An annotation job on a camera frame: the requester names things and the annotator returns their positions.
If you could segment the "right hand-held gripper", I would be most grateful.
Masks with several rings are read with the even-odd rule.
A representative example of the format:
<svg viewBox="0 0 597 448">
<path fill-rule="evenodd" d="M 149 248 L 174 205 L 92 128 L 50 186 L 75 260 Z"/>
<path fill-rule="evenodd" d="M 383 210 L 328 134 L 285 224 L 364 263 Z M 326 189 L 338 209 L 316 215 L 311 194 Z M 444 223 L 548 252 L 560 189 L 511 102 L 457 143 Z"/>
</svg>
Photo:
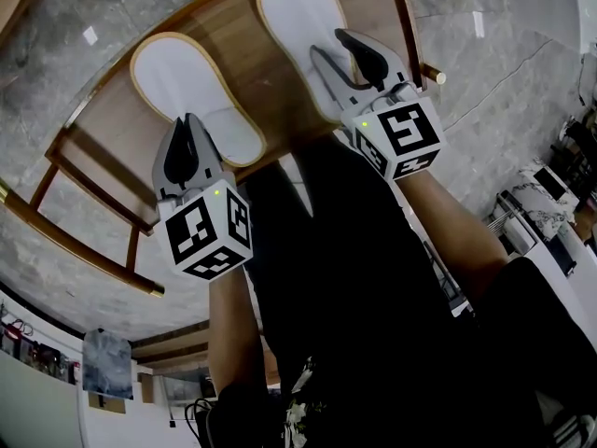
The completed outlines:
<svg viewBox="0 0 597 448">
<path fill-rule="evenodd" d="M 335 37 L 345 49 L 310 48 L 321 115 L 350 130 L 355 149 L 386 181 L 429 168 L 446 146 L 431 100 L 407 83 L 400 57 L 380 41 L 346 29 Z M 365 85 L 356 81 L 355 63 Z M 387 92 L 375 96 L 369 88 Z"/>
</svg>

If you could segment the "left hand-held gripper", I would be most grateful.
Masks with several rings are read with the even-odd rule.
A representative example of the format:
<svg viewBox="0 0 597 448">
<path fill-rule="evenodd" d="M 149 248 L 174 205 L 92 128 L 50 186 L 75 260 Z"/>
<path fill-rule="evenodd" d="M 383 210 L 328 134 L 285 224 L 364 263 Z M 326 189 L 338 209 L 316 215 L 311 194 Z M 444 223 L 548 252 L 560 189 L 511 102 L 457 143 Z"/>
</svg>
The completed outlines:
<svg viewBox="0 0 597 448">
<path fill-rule="evenodd" d="M 221 173 L 219 153 L 199 118 L 177 118 L 160 143 L 152 181 L 160 248 L 179 275 L 212 282 L 253 257 L 248 203 L 234 174 Z"/>
</svg>

